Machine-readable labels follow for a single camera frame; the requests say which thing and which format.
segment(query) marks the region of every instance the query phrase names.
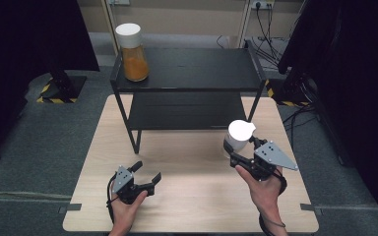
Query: wrist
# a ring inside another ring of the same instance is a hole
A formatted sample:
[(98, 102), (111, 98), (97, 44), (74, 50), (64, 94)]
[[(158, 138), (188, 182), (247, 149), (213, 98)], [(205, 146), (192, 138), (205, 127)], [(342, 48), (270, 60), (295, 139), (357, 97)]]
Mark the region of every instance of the wrist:
[(278, 202), (271, 201), (268, 203), (260, 203), (256, 205), (256, 207), (261, 214), (267, 216), (269, 219), (277, 219), (280, 217)]
[(277, 205), (261, 208), (257, 207), (257, 209), (260, 211), (260, 225), (262, 229), (264, 226), (273, 235), (287, 235), (285, 225), (282, 222), (281, 215), (279, 214), (279, 208)]
[(125, 236), (129, 229), (125, 229), (121, 225), (114, 224), (112, 230), (109, 232), (109, 236)]

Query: human hand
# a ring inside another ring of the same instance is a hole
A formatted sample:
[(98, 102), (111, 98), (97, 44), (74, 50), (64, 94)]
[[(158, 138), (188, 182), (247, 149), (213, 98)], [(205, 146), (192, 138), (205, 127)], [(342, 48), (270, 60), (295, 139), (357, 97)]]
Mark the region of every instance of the human hand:
[[(147, 191), (141, 192), (131, 205), (126, 205), (119, 199), (111, 203), (114, 222), (109, 236), (124, 236), (128, 233), (135, 220), (137, 210), (143, 200), (146, 198), (147, 194)], [(111, 198), (116, 199), (118, 198), (118, 195), (112, 193)]]
[(281, 181), (271, 175), (266, 181), (257, 181), (240, 165), (235, 166), (236, 171), (247, 183), (250, 189), (251, 200), (265, 219), (265, 225), (275, 235), (287, 235), (279, 213), (278, 196), (281, 190)]

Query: power outlet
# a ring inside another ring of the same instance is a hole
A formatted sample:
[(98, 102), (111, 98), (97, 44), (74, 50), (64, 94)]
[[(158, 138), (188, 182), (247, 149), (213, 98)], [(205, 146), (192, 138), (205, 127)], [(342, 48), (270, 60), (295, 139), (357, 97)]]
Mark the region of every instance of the power outlet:
[(251, 4), (251, 9), (257, 9), (256, 4), (260, 3), (260, 8), (259, 10), (267, 10), (267, 9), (273, 9), (275, 5), (275, 1), (267, 1), (267, 0), (262, 0), (262, 1), (253, 1)]

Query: black curtain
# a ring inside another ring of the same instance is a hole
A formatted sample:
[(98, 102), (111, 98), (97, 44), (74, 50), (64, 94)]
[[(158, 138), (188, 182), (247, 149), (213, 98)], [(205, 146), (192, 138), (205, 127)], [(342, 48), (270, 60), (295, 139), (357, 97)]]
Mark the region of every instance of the black curtain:
[(378, 1), (308, 0), (279, 66), (292, 66), (288, 86), (313, 79), (337, 142), (378, 204)]
[(1, 0), (0, 142), (30, 81), (55, 68), (99, 70), (77, 1)]

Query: lower shelf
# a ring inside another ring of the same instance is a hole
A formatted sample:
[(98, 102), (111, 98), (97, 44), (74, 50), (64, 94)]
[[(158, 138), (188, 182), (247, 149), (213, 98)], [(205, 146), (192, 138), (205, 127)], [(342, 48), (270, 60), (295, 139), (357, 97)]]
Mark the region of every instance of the lower shelf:
[(226, 129), (246, 120), (239, 92), (136, 92), (131, 130)]

